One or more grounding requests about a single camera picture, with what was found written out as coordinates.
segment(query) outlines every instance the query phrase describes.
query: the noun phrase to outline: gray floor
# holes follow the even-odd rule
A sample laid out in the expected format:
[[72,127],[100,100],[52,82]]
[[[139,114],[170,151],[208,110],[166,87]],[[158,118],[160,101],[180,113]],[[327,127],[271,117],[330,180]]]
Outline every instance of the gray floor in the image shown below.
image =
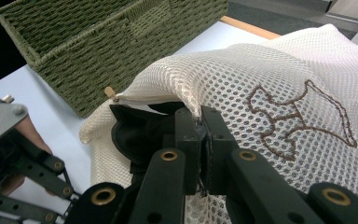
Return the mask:
[[228,16],[279,35],[331,23],[348,39],[358,23],[331,18],[323,0],[228,0]]

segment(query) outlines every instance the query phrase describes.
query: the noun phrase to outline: human hand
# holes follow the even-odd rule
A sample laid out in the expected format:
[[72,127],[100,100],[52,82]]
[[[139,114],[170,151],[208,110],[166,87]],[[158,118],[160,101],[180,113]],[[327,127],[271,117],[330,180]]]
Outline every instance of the human hand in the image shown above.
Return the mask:
[[[32,123],[29,115],[27,115],[27,117],[16,126],[16,130],[19,131],[28,140],[30,140],[35,146],[45,150],[47,153],[52,155],[51,149],[48,147],[48,145],[40,136],[39,132],[34,127],[34,124]],[[5,180],[2,184],[1,193],[4,195],[9,195],[24,183],[24,179],[25,177],[23,175],[16,174]]]

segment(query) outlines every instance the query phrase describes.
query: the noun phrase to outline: green woven basket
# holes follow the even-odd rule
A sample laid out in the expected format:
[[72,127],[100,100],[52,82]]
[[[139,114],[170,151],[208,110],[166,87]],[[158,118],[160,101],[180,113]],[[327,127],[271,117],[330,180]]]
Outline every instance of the green woven basket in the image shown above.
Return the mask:
[[85,117],[227,13],[227,0],[18,0],[0,22],[36,73]]

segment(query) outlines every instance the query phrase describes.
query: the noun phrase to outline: table surface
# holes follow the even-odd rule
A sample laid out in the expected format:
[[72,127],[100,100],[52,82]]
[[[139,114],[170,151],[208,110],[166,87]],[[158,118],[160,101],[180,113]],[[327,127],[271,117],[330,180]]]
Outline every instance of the table surface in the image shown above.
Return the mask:
[[[223,49],[236,43],[257,44],[276,36],[271,32],[224,17],[175,54]],[[89,145],[82,144],[78,137],[84,119],[78,117],[28,65],[0,80],[0,97],[7,94],[15,97],[13,104],[27,106],[36,129],[54,155],[65,161],[75,191],[83,193],[88,189],[91,149]],[[67,201],[46,194],[44,189],[29,179],[26,179],[24,185],[10,197],[50,208],[60,214],[69,205]]]

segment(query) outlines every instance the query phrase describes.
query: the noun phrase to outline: mesh laundry bag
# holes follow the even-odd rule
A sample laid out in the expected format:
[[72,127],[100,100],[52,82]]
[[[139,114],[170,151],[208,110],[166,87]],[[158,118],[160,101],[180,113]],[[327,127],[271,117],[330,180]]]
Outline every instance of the mesh laundry bag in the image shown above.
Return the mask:
[[[80,132],[92,147],[93,183],[131,182],[130,162],[110,139],[110,104],[183,101],[194,118],[201,105],[219,110],[240,147],[261,153],[294,188],[327,181],[358,195],[358,46],[332,25],[164,58],[117,98]],[[230,223],[223,196],[187,196],[185,219]]]

